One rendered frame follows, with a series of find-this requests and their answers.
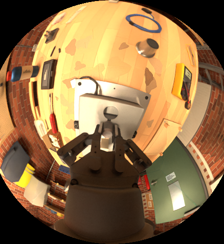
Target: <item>bottle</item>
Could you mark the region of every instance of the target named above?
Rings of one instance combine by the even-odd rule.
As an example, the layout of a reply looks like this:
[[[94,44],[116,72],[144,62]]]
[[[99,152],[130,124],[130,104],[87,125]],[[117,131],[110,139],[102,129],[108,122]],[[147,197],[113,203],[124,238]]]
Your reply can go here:
[[[33,65],[14,67],[7,73],[7,81],[16,82],[20,80],[36,77],[39,73],[39,67]]]

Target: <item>blue cable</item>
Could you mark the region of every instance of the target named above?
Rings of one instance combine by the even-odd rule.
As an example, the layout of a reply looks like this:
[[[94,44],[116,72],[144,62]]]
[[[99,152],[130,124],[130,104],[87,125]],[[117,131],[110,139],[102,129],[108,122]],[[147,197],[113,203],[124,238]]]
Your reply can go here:
[[[141,26],[139,26],[139,25],[133,23],[133,22],[130,20],[130,18],[133,17],[133,16],[143,16],[143,17],[145,17],[145,18],[151,19],[151,20],[153,20],[154,23],[157,24],[157,26],[158,26],[159,28],[158,28],[156,31],[152,31],[152,30],[148,30],[148,29],[146,29],[146,28],[143,28],[143,27],[141,27]],[[126,20],[127,20],[128,22],[130,22],[130,23],[133,23],[133,24],[132,24],[133,26],[137,27],[138,29],[140,29],[140,30],[142,30],[142,31],[147,31],[147,32],[152,32],[152,33],[160,33],[161,30],[162,30],[161,25],[160,25],[156,20],[154,20],[154,17],[153,17],[153,19],[152,19],[152,18],[149,18],[148,16],[146,16],[146,15],[142,15],[142,14],[130,14],[130,15],[127,15],[127,16],[126,16]]]

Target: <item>wooden tabletop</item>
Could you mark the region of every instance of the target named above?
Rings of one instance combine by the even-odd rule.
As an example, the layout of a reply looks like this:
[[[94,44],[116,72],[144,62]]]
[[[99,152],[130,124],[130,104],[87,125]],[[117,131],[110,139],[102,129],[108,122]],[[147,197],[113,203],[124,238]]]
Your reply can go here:
[[[63,19],[53,25],[55,19],[64,13]],[[66,23],[74,14],[74,19]],[[185,109],[185,101],[171,92],[176,64],[183,63],[192,73],[189,100],[193,103],[198,78],[197,48],[181,28],[161,14],[152,11],[154,19],[162,27],[160,33],[142,31],[130,25],[126,20],[129,14],[142,14],[152,18],[142,10],[142,6],[126,2],[96,1],[59,12],[46,29],[52,31],[59,28],[55,39],[45,44],[45,31],[32,62],[32,65],[39,66],[38,76],[30,81],[37,81],[41,117],[30,91],[31,108],[35,120],[42,120],[45,126],[46,120],[50,129],[49,93],[53,93],[56,126],[65,145],[76,137],[75,89],[71,87],[72,79],[90,76],[98,81],[146,92],[151,95],[151,100],[133,141],[154,162],[175,139],[191,111]],[[149,30],[158,29],[157,24],[148,18],[133,16],[130,19]],[[145,58],[136,50],[136,44],[147,38],[159,44],[153,58]],[[190,60],[189,45],[193,50],[195,65]],[[51,59],[58,60],[54,88],[41,90],[43,63]],[[64,165],[55,152],[49,151],[58,164]],[[79,157],[83,157],[82,153],[77,156],[77,160]]]

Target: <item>black cable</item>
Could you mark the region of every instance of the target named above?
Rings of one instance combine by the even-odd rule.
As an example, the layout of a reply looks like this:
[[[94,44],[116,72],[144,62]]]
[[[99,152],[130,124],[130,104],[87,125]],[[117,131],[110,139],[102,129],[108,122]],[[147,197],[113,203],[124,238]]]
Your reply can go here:
[[[81,77],[80,79],[83,79],[83,78],[89,78],[91,81],[95,82],[95,84],[96,84],[96,91],[95,91],[94,95],[98,95],[98,82],[95,81],[95,80],[94,80],[92,77],[90,77],[90,76],[83,76],[83,77]]]

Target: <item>multimeter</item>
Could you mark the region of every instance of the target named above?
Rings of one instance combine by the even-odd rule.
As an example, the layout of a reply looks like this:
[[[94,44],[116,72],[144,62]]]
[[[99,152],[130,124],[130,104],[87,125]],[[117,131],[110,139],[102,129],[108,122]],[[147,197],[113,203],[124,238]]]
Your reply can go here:
[[[183,63],[176,64],[175,80],[174,80],[173,89],[171,93],[174,96],[178,97],[179,99],[187,102],[189,100],[191,82],[192,82],[191,71]],[[190,105],[187,106],[188,107],[187,109],[190,109],[191,107],[191,101],[189,101],[189,103]]]

